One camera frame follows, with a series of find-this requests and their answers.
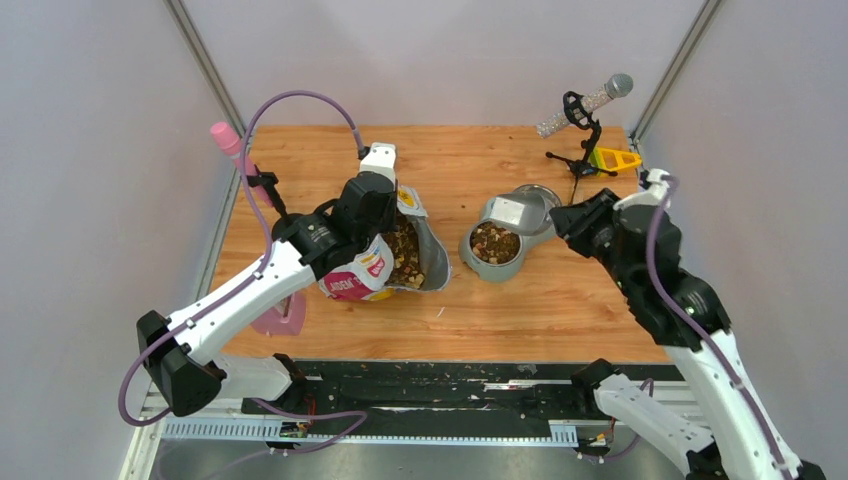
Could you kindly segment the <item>pet food bag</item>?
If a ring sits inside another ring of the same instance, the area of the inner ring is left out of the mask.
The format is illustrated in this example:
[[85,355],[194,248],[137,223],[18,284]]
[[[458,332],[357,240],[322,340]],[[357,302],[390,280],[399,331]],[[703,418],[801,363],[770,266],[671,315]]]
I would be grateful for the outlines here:
[[397,229],[374,238],[367,249],[318,281],[329,298],[378,301],[399,291],[437,292],[452,275],[449,255],[429,225],[417,191],[398,189]]

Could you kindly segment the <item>metal scoop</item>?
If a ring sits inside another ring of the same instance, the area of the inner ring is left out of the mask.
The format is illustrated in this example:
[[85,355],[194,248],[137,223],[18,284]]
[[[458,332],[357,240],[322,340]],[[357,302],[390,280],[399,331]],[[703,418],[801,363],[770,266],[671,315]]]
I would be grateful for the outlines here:
[[535,236],[551,226],[549,209],[538,194],[509,193],[493,199],[486,218],[518,235]]

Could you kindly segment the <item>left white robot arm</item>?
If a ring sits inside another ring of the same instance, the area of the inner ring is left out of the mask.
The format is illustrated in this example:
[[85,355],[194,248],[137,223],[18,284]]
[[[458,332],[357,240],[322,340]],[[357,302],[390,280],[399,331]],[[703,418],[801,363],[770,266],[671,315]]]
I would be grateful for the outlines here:
[[296,216],[267,253],[223,286],[168,316],[150,311],[140,318],[144,367],[168,412],[184,417],[224,398],[259,398],[283,413],[298,411],[307,389],[282,355],[230,357],[221,350],[263,313],[350,263],[388,231],[396,190],[393,177],[360,172],[338,199]]

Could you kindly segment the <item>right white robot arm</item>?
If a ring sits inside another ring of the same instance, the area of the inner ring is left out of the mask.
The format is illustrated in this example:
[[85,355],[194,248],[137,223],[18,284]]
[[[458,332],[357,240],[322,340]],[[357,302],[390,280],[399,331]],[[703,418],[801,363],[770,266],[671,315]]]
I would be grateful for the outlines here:
[[682,234],[662,201],[624,207],[603,190],[553,208],[550,216],[571,250],[603,266],[637,323],[673,360],[705,426],[674,413],[604,359],[573,374],[577,413],[592,418],[602,412],[625,423],[688,479],[823,477],[766,414],[716,291],[680,264]]

